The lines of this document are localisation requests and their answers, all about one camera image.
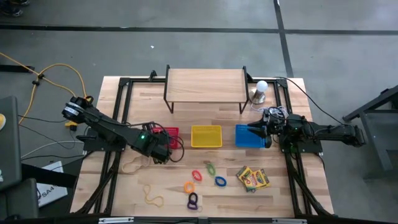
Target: light bulb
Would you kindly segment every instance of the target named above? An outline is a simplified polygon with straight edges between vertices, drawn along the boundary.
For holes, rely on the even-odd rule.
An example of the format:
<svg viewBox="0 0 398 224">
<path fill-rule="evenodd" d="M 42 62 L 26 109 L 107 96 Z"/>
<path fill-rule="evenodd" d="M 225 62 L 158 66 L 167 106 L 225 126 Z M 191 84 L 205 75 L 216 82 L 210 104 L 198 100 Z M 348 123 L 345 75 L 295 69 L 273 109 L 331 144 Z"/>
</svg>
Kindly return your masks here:
<svg viewBox="0 0 398 224">
<path fill-rule="evenodd" d="M 256 88 L 257 88 L 257 91 L 265 92 L 268 88 L 268 84 L 267 84 L 267 82 L 261 80 L 261 81 L 257 82 Z"/>
</svg>

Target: gray floor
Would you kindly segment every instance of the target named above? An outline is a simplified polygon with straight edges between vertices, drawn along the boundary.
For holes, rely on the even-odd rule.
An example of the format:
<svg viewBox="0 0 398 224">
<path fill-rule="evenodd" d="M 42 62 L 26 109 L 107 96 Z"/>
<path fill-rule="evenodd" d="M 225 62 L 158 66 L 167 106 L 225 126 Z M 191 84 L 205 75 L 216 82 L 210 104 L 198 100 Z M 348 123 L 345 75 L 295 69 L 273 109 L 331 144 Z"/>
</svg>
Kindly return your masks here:
<svg viewBox="0 0 398 224">
<path fill-rule="evenodd" d="M 286 29 L 397 30 L 398 2 L 394 0 L 280 0 Z M 33 1 L 21 18 L 0 17 L 7 24 L 115 27 L 278 28 L 271 0 L 139 0 Z M 398 84 L 398 35 L 287 35 L 294 77 L 305 79 L 307 93 L 337 118 Z M 83 74 L 87 92 L 98 96 L 105 75 L 148 75 L 165 65 L 178 68 L 248 67 L 253 76 L 286 76 L 279 34 L 220 34 L 171 32 L 66 32 L 0 30 L 1 52 L 40 70 L 69 63 Z M 0 63 L 10 63 L 0 58 Z M 77 76 L 54 68 L 47 76 L 81 94 Z M 22 114 L 28 103 L 33 75 L 2 73 L 0 97 L 16 95 Z M 61 120 L 70 95 L 54 86 L 39 86 L 29 116 Z M 315 122 L 335 124 L 311 105 Z M 58 141 L 71 140 L 63 124 L 24 121 Z M 50 143 L 21 128 L 21 150 Z M 324 142 L 326 175 L 335 213 L 341 217 L 396 222 L 398 182 L 364 182 L 379 169 L 369 146 L 353 148 Z M 73 156 L 81 144 L 66 150 L 48 147 L 33 154 Z M 35 166 L 48 158 L 27 161 Z M 67 168 L 76 172 L 78 168 Z"/>
</svg>

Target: wooden tabletop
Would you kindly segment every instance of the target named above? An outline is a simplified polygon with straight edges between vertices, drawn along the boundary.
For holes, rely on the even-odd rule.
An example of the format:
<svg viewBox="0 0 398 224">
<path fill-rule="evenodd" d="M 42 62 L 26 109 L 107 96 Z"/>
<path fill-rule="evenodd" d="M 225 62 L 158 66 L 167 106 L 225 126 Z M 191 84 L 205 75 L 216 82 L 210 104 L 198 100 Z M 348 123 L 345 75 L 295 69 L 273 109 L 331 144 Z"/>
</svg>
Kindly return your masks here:
<svg viewBox="0 0 398 224">
<path fill-rule="evenodd" d="M 166 100 L 169 102 L 244 103 L 243 69 L 169 70 Z"/>
<path fill-rule="evenodd" d="M 97 108 L 104 114 L 113 113 L 116 92 L 120 77 L 104 77 Z M 293 78 L 305 90 L 301 78 Z M 290 100 L 294 113 L 302 114 L 311 120 L 307 97 L 293 84 L 289 83 Z M 151 164 L 145 167 L 148 159 L 138 152 L 126 150 L 121 158 L 125 172 L 120 168 L 116 184 L 112 215 L 114 216 L 174 216 L 174 217 L 293 217 L 293 206 L 287 178 L 286 163 L 279 145 L 273 142 L 269 149 L 237 148 L 234 145 L 234 127 L 236 124 L 247 124 L 260 119 L 261 114 L 253 111 L 248 105 L 243 114 L 239 114 L 238 105 L 216 103 L 181 103 L 171 114 L 163 101 L 163 83 L 135 83 L 128 122 L 140 123 L 156 121 L 163 126 L 180 128 L 180 137 L 185 143 L 185 156 L 178 162 L 169 161 L 166 165 Z M 266 91 L 264 105 L 275 106 L 272 86 Z M 124 103 L 121 104 L 119 121 Z M 191 125 L 221 125 L 223 147 L 219 149 L 193 149 L 190 147 Z M 181 150 L 174 150 L 173 158 L 177 159 Z M 103 152 L 94 152 L 82 164 L 71 212 L 78 210 L 94 192 L 100 179 L 103 163 Z M 333 212 L 325 172 L 318 157 L 313 154 L 302 154 L 307 185 L 318 201 L 329 212 Z M 211 178 L 204 162 L 211 161 L 218 175 L 225 177 L 228 184 L 217 187 Z M 271 187 L 247 193 L 235 174 L 242 166 L 253 170 L 263 168 L 269 176 Z M 192 170 L 198 169 L 203 174 L 203 181 L 197 182 L 196 193 L 199 195 L 199 211 L 187 209 L 188 194 L 184 192 L 186 181 L 193 181 Z M 143 186 L 150 184 L 152 190 L 149 198 L 161 195 L 164 206 L 158 208 L 145 203 Z M 302 211 L 302 193 L 298 199 Z M 104 192 L 103 207 L 108 195 Z"/>
</svg>

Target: orange rubber band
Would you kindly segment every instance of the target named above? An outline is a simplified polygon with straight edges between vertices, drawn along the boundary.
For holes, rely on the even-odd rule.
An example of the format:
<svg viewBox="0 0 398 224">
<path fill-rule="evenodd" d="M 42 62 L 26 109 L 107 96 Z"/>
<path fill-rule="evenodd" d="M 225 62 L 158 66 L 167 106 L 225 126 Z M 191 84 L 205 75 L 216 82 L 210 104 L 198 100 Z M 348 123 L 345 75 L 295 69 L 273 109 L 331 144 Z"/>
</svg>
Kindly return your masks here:
<svg viewBox="0 0 398 224">
<path fill-rule="evenodd" d="M 192 181 L 186 181 L 186 183 L 184 184 L 184 191 L 187 194 L 190 194 L 190 193 L 194 192 L 195 191 L 195 184 Z"/>
</svg>

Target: blue rubber band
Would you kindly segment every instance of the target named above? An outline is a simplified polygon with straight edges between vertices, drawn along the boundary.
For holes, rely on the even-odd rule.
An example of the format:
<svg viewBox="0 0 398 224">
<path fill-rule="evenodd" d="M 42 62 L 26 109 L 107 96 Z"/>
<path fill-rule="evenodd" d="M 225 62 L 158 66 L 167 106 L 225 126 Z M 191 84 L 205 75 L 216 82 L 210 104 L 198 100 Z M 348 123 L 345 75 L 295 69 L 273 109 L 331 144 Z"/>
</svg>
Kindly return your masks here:
<svg viewBox="0 0 398 224">
<path fill-rule="evenodd" d="M 219 186 L 219 187 L 225 187 L 226 186 L 226 180 L 224 179 L 224 177 L 217 176 L 215 178 L 215 181 L 216 181 L 216 185 Z"/>
</svg>

